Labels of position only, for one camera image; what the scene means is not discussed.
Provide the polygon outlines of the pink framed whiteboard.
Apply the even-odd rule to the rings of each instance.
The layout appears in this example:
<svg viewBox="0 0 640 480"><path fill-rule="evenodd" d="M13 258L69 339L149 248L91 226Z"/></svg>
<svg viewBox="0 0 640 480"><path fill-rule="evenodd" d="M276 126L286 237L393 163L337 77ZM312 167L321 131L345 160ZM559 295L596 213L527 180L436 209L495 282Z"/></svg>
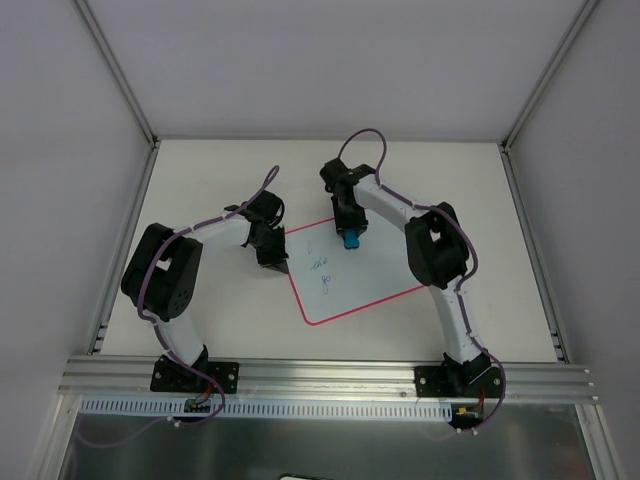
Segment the pink framed whiteboard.
<svg viewBox="0 0 640 480"><path fill-rule="evenodd" d="M285 233L289 283L299 313L319 326L423 288L411 274L404 235L369 212L359 246L348 249L328 218Z"/></svg>

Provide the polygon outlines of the blue whiteboard eraser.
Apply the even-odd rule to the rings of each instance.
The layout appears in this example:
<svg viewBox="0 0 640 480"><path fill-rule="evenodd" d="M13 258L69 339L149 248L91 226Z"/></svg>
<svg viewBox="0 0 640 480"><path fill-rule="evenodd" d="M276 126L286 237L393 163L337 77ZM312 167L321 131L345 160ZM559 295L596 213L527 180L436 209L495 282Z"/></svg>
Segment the blue whiteboard eraser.
<svg viewBox="0 0 640 480"><path fill-rule="evenodd" d="M344 247L347 250L355 250L360 246L358 233L355 230L348 230L343 234Z"/></svg>

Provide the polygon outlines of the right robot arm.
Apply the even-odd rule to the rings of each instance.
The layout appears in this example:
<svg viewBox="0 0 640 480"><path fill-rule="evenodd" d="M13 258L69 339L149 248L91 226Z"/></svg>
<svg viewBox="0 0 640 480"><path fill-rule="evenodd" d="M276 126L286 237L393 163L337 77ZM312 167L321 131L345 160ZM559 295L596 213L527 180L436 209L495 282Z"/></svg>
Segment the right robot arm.
<svg viewBox="0 0 640 480"><path fill-rule="evenodd" d="M336 158L324 164L320 176L345 248L359 247L359 237L368 227L367 211L404 234L409 269L428 288L445 339L443 361L427 383L447 396L471 395L482 385L491 358L472 336L463 284L475 273L467 261L476 260L477 255L453 207L446 202L418 205L382 184L366 164L350 169Z"/></svg>

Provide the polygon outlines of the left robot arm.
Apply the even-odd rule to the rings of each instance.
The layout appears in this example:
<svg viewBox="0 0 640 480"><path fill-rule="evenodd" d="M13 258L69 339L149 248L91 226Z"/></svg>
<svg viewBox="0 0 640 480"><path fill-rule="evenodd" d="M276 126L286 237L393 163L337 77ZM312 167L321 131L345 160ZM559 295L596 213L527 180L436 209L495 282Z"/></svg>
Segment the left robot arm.
<svg viewBox="0 0 640 480"><path fill-rule="evenodd" d="M285 206L277 195L263 191L243 205L231 205L218 218L180 231L160 223L149 225L124 271L120 289L138 316L150 323L163 354L156 362L151 389L156 392L221 391L206 345L187 313L205 254L250 246L257 264L289 272Z"/></svg>

